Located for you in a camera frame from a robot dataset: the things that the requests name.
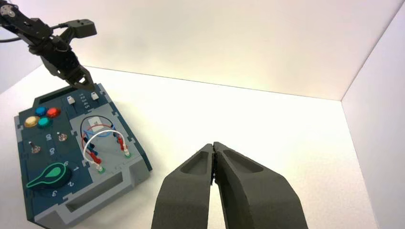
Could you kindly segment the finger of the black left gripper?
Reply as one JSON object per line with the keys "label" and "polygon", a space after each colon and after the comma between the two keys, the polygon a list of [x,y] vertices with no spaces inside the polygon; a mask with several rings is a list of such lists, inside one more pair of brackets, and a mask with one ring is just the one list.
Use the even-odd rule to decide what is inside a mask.
{"label": "finger of the black left gripper", "polygon": [[65,80],[69,85],[76,89],[92,91],[93,90],[93,83],[91,78],[88,77],[78,77],[78,78],[71,78]]}
{"label": "finger of the black left gripper", "polygon": [[90,72],[84,68],[79,67],[76,72],[75,87],[83,90],[94,90],[94,83]]}

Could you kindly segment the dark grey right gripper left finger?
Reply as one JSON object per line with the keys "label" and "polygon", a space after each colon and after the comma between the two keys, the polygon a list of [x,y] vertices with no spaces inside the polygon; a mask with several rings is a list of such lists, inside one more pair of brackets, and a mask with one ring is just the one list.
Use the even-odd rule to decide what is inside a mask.
{"label": "dark grey right gripper left finger", "polygon": [[208,227],[213,159],[213,145],[206,144],[164,178],[153,212],[153,229]]}

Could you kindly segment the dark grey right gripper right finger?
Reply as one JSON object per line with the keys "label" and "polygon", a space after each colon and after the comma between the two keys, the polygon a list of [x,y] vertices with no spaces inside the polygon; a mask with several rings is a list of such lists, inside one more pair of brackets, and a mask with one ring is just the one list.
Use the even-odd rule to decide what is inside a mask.
{"label": "dark grey right gripper right finger", "polygon": [[308,228],[300,199],[281,174],[220,142],[213,148],[227,229]]}

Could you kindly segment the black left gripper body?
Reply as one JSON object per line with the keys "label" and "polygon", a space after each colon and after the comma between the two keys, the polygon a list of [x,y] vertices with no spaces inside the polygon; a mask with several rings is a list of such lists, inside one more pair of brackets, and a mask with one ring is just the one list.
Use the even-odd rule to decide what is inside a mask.
{"label": "black left gripper body", "polygon": [[29,45],[29,52],[41,57],[49,72],[65,81],[85,79],[85,69],[72,48],[59,36],[50,36]]}

